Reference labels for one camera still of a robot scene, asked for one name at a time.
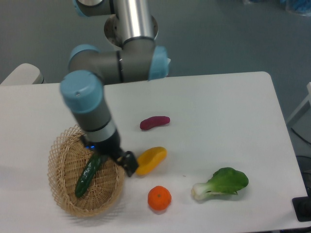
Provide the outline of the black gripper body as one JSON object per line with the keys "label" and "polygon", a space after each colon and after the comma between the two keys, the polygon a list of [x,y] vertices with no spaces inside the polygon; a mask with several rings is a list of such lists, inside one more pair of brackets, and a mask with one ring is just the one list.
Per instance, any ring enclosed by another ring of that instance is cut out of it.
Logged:
{"label": "black gripper body", "polygon": [[131,177],[138,168],[138,162],[131,151],[124,151],[121,148],[121,137],[116,130],[111,137],[101,142],[91,142],[87,139],[86,134],[80,136],[83,145],[99,155],[109,157],[117,165],[121,166],[128,177]]}

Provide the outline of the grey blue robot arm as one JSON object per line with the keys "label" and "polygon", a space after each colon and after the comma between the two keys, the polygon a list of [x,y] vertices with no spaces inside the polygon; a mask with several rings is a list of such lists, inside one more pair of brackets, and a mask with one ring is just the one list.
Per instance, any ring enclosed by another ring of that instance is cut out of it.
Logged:
{"label": "grey blue robot arm", "polygon": [[83,132],[84,145],[109,156],[131,176],[138,163],[132,152],[121,149],[104,87],[166,77],[167,51],[155,44],[155,25],[146,0],[75,0],[73,5],[84,17],[114,15],[120,49],[101,53],[91,45],[75,47],[60,92]]}

